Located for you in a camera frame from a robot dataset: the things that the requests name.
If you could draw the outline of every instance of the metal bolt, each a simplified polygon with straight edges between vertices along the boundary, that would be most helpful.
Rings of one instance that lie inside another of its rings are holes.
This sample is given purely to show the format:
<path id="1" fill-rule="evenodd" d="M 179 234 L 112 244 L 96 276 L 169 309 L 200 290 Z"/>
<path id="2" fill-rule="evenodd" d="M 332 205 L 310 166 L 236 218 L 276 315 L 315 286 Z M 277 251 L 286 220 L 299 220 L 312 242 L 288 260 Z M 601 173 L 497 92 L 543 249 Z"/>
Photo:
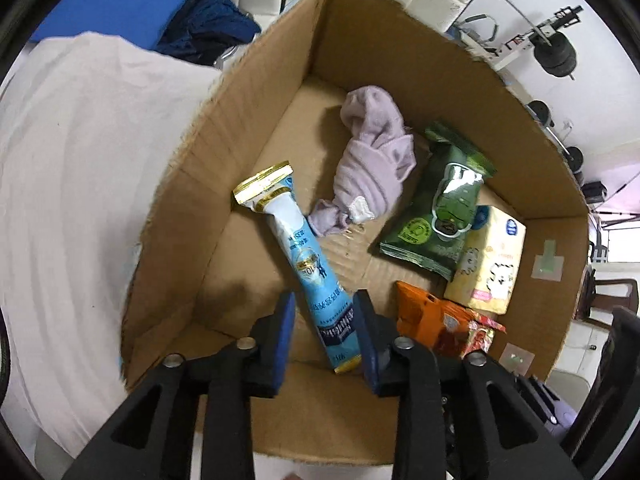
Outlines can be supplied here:
<path id="1" fill-rule="evenodd" d="M 396 337 L 394 340 L 394 345 L 396 345 L 401 350 L 410 350 L 414 347 L 414 340 L 410 337 L 400 336 Z"/>
<path id="2" fill-rule="evenodd" d="M 469 364 L 472 366 L 484 366 L 486 364 L 486 355 L 482 352 L 472 352 L 467 356 Z"/>
<path id="3" fill-rule="evenodd" d="M 177 368 L 184 362 L 184 357 L 180 354 L 169 354 L 164 358 L 162 364 L 167 368 Z"/>
<path id="4" fill-rule="evenodd" d="M 241 337 L 236 341 L 236 346 L 239 350 L 251 350 L 255 348 L 256 342 L 253 337 Z"/>

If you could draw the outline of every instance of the blue tube package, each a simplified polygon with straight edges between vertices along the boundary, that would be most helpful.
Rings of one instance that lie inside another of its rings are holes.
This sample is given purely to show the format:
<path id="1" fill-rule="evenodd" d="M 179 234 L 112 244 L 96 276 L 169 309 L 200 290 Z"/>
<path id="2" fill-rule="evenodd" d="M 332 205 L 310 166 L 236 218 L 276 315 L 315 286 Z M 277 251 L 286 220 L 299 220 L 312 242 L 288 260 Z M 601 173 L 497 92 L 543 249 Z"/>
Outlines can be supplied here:
<path id="1" fill-rule="evenodd" d="M 267 222 L 296 272 L 306 302 L 336 373 L 360 363 L 358 338 L 352 325 L 353 301 L 338 282 L 293 193 L 293 170 L 288 162 L 271 166 L 234 189 L 236 201 Z"/>

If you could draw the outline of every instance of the green packet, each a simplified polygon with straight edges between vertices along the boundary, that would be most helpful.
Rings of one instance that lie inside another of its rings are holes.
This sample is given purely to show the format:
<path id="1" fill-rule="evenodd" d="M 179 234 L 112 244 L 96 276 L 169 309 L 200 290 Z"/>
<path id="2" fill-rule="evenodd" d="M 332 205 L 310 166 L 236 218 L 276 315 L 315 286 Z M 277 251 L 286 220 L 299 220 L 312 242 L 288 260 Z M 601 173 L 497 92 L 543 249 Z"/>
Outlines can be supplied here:
<path id="1" fill-rule="evenodd" d="M 452 280 L 476 215 L 482 182 L 494 165 L 456 131 L 441 123 L 425 131 L 431 158 L 411 204 L 380 242 L 380 251 Z"/>

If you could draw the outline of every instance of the white cloth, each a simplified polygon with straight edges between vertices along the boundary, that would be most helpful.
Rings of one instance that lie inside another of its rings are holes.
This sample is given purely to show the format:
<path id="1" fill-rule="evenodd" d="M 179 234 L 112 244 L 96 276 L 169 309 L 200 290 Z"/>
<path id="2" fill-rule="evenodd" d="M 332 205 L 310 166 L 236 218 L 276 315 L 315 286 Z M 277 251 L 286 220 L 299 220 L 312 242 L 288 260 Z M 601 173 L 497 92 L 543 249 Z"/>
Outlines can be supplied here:
<path id="1" fill-rule="evenodd" d="M 126 396 L 120 324 L 139 236 L 219 75 L 87 33 L 41 42 L 0 100 L 10 394 L 74 457 Z"/>

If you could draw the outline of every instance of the rolled cloth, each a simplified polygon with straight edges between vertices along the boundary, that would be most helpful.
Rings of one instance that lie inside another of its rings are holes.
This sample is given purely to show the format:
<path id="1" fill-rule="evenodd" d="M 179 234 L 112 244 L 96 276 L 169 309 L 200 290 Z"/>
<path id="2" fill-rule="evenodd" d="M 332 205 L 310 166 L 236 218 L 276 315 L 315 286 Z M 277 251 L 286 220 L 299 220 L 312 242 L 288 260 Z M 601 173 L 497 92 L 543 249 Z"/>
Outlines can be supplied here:
<path id="1" fill-rule="evenodd" d="M 340 110 L 351 130 L 334 178 L 333 201 L 319 200 L 308 216 L 317 236 L 341 233 L 389 211 L 415 167 L 414 138 L 391 96 L 377 86 L 347 94 Z"/>

